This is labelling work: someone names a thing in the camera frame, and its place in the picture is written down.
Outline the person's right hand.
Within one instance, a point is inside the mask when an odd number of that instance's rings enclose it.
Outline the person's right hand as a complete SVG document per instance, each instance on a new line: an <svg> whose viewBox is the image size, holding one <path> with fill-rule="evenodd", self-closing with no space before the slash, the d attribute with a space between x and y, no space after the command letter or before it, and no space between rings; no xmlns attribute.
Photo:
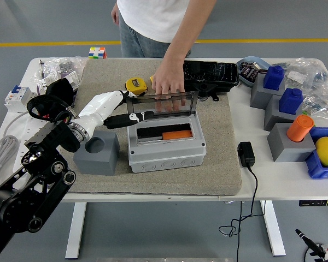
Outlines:
<svg viewBox="0 0 328 262"><path fill-rule="evenodd" d="M115 3L114 6L113 6L113 9L111 11L111 17L112 17L113 22L116 25L119 25L119 8L118 8L117 3Z"/></svg>

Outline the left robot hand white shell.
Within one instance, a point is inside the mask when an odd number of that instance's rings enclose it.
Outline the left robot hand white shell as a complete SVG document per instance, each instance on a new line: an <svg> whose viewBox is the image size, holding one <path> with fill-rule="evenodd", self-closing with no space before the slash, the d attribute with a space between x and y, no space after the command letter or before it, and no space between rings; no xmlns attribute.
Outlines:
<svg viewBox="0 0 328 262"><path fill-rule="evenodd" d="M97 127L106 126L108 129L128 127L154 117L153 111L112 116L113 111L128 97L135 96L130 91L120 90L96 95L82 109L79 117L70 123L70 126L88 139L93 136Z"/></svg>

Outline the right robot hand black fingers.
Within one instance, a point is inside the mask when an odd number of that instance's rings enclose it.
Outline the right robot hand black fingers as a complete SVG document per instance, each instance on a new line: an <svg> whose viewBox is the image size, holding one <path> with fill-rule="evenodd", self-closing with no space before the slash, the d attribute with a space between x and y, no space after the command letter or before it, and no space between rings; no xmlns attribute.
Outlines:
<svg viewBox="0 0 328 262"><path fill-rule="evenodd" d="M307 247L312 251L311 256L317 257L314 261L328 261L328 245L327 244L316 244L309 239L302 231L296 229L297 235L304 241Z"/></svg>

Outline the person's left hand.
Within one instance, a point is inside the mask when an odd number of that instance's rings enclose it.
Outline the person's left hand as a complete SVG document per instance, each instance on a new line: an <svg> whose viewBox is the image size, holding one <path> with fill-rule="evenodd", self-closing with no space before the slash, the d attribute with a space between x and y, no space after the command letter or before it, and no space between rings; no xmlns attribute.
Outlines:
<svg viewBox="0 0 328 262"><path fill-rule="evenodd" d="M155 107L158 112L178 111L185 106L185 99L169 100L173 94L184 92L183 64L162 62L154 74L152 89L157 98L163 99L156 102Z"/></svg>

